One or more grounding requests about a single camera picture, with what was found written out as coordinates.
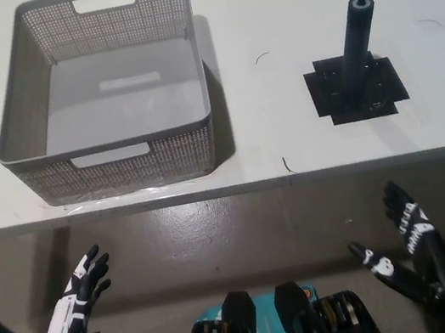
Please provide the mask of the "white and black left hand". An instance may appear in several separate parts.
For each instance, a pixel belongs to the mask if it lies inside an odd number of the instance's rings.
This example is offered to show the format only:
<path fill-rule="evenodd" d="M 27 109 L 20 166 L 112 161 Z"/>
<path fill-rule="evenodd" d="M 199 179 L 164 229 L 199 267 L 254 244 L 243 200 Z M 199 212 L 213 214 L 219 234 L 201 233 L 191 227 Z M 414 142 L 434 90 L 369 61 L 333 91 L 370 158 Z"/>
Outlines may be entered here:
<path fill-rule="evenodd" d="M 80 259 L 73 274 L 56 302 L 48 333 L 87 333 L 93 306 L 100 295 L 110 287 L 109 254 L 101 254 L 99 246 Z"/>

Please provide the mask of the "black and white right hand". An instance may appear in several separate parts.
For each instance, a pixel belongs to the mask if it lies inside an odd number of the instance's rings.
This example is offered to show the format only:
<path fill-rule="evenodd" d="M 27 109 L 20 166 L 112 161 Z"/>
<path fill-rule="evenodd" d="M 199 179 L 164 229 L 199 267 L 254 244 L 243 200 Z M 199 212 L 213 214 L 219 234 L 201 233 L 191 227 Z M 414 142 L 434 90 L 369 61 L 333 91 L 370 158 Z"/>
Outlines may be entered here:
<path fill-rule="evenodd" d="M 385 214 L 403 237 L 412 268 L 357 243 L 348 250 L 375 278 L 400 295 L 426 307 L 445 304 L 445 242 L 410 194 L 388 181 L 384 187 Z"/>

